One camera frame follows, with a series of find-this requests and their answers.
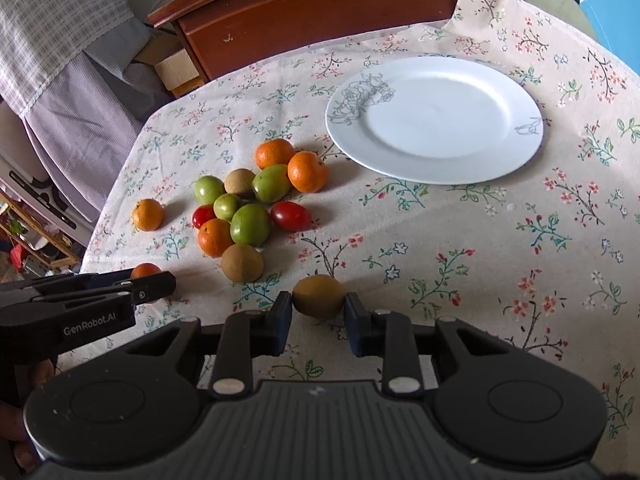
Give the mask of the brown kiwi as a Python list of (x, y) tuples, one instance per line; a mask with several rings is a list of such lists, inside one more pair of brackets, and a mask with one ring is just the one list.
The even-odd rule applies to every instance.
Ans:
[(344, 286), (332, 276), (314, 274), (298, 281), (293, 288), (294, 308), (301, 314), (329, 320), (341, 312), (346, 295)]
[(235, 283), (253, 283), (265, 270), (264, 258), (253, 246), (235, 244), (226, 249), (220, 262), (222, 273)]

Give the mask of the red cherry tomato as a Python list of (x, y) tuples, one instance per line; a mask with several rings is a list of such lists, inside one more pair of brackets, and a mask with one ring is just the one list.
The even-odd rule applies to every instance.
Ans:
[(270, 209), (272, 222), (281, 230), (288, 232), (306, 231), (311, 226), (311, 214), (304, 206), (282, 200)]
[(199, 230), (206, 222), (214, 219), (216, 219), (214, 207), (212, 205), (203, 205), (193, 211), (191, 224), (194, 229)]

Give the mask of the lone orange tangerine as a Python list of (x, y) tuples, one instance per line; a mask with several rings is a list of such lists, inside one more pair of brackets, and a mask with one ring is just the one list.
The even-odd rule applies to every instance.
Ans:
[(134, 226), (144, 232), (156, 231), (164, 222), (164, 208), (152, 198), (139, 200), (131, 214)]

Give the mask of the large green fruit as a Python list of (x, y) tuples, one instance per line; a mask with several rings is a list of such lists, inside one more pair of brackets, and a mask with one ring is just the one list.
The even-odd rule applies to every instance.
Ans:
[(194, 195), (200, 205), (213, 205), (215, 200), (224, 195), (224, 182), (214, 176), (201, 176), (194, 182)]

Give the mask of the wooden shelf rack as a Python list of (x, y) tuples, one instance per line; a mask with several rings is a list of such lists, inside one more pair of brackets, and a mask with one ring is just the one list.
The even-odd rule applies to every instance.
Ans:
[(15, 200), (1, 192), (1, 231), (52, 271), (71, 269), (81, 262), (60, 233), (52, 234)]

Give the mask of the small green fruit centre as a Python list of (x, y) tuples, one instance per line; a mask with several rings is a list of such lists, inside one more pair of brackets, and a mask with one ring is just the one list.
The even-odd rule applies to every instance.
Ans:
[(218, 219), (230, 222), (235, 213), (244, 205), (242, 198), (235, 194), (224, 193), (214, 201), (214, 214)]

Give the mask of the floral tablecloth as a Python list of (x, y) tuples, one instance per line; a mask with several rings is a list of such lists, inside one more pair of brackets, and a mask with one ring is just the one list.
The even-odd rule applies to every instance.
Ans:
[[(494, 182), (443, 186), (351, 162), (324, 126), (330, 97), (362, 70), (413, 56), (468, 58), (512, 78), (544, 118), (536, 157)], [(272, 139), (317, 153), (329, 184), (299, 197), (311, 228), (273, 231), (264, 275), (235, 284), (198, 246), (193, 185), (252, 168)], [(156, 231), (132, 223), (145, 198), (164, 208)], [(370, 309), (417, 323), (453, 315), (585, 377), (606, 411), (596, 464), (639, 468), (639, 76), (524, 0), (458, 0), (445, 25), (314, 44), (163, 107), (143, 126), (82, 267), (140, 263), (174, 274), (175, 295), (138, 307), (130, 330), (64, 354), (61, 370), (184, 316), (217, 324), (268, 308), (278, 292), (326, 274)]]

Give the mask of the green fruit with stem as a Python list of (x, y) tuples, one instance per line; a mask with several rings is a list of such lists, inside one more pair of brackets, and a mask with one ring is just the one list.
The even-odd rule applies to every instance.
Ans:
[(288, 166), (277, 164), (263, 169), (253, 179), (253, 191), (258, 200), (272, 204), (291, 191), (292, 184), (288, 180)]

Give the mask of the tan kiwi in pile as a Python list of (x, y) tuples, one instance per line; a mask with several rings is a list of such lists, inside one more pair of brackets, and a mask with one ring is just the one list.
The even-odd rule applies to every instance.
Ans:
[(255, 174), (252, 170), (239, 168), (232, 170), (224, 179), (224, 189), (228, 194), (234, 194), (244, 200), (254, 195), (253, 181)]

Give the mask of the white ceramic plate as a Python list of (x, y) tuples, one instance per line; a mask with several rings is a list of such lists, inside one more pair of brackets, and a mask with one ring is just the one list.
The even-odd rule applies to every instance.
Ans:
[(534, 99), (486, 63), (424, 56), (344, 81), (326, 130), (351, 160), (386, 177), (464, 185), (519, 170), (544, 140)]

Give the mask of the purple checked cloth cover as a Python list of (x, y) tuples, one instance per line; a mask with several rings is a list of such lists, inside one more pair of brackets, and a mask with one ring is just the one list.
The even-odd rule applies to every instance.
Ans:
[(55, 186), (93, 220), (170, 95), (127, 0), (1, 0), (1, 96)]

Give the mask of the open brown cardboard box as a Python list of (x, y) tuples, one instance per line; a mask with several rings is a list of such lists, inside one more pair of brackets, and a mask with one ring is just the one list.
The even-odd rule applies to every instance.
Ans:
[(159, 32), (134, 57), (136, 62), (151, 66), (176, 99), (200, 88), (204, 79), (196, 69), (188, 51), (176, 35)]

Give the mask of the dark wooden cabinet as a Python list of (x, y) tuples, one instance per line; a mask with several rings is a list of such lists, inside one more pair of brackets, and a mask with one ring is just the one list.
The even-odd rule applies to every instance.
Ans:
[(205, 81), (270, 56), (341, 38), (451, 18), (457, 0), (172, 0), (150, 23), (171, 25)]

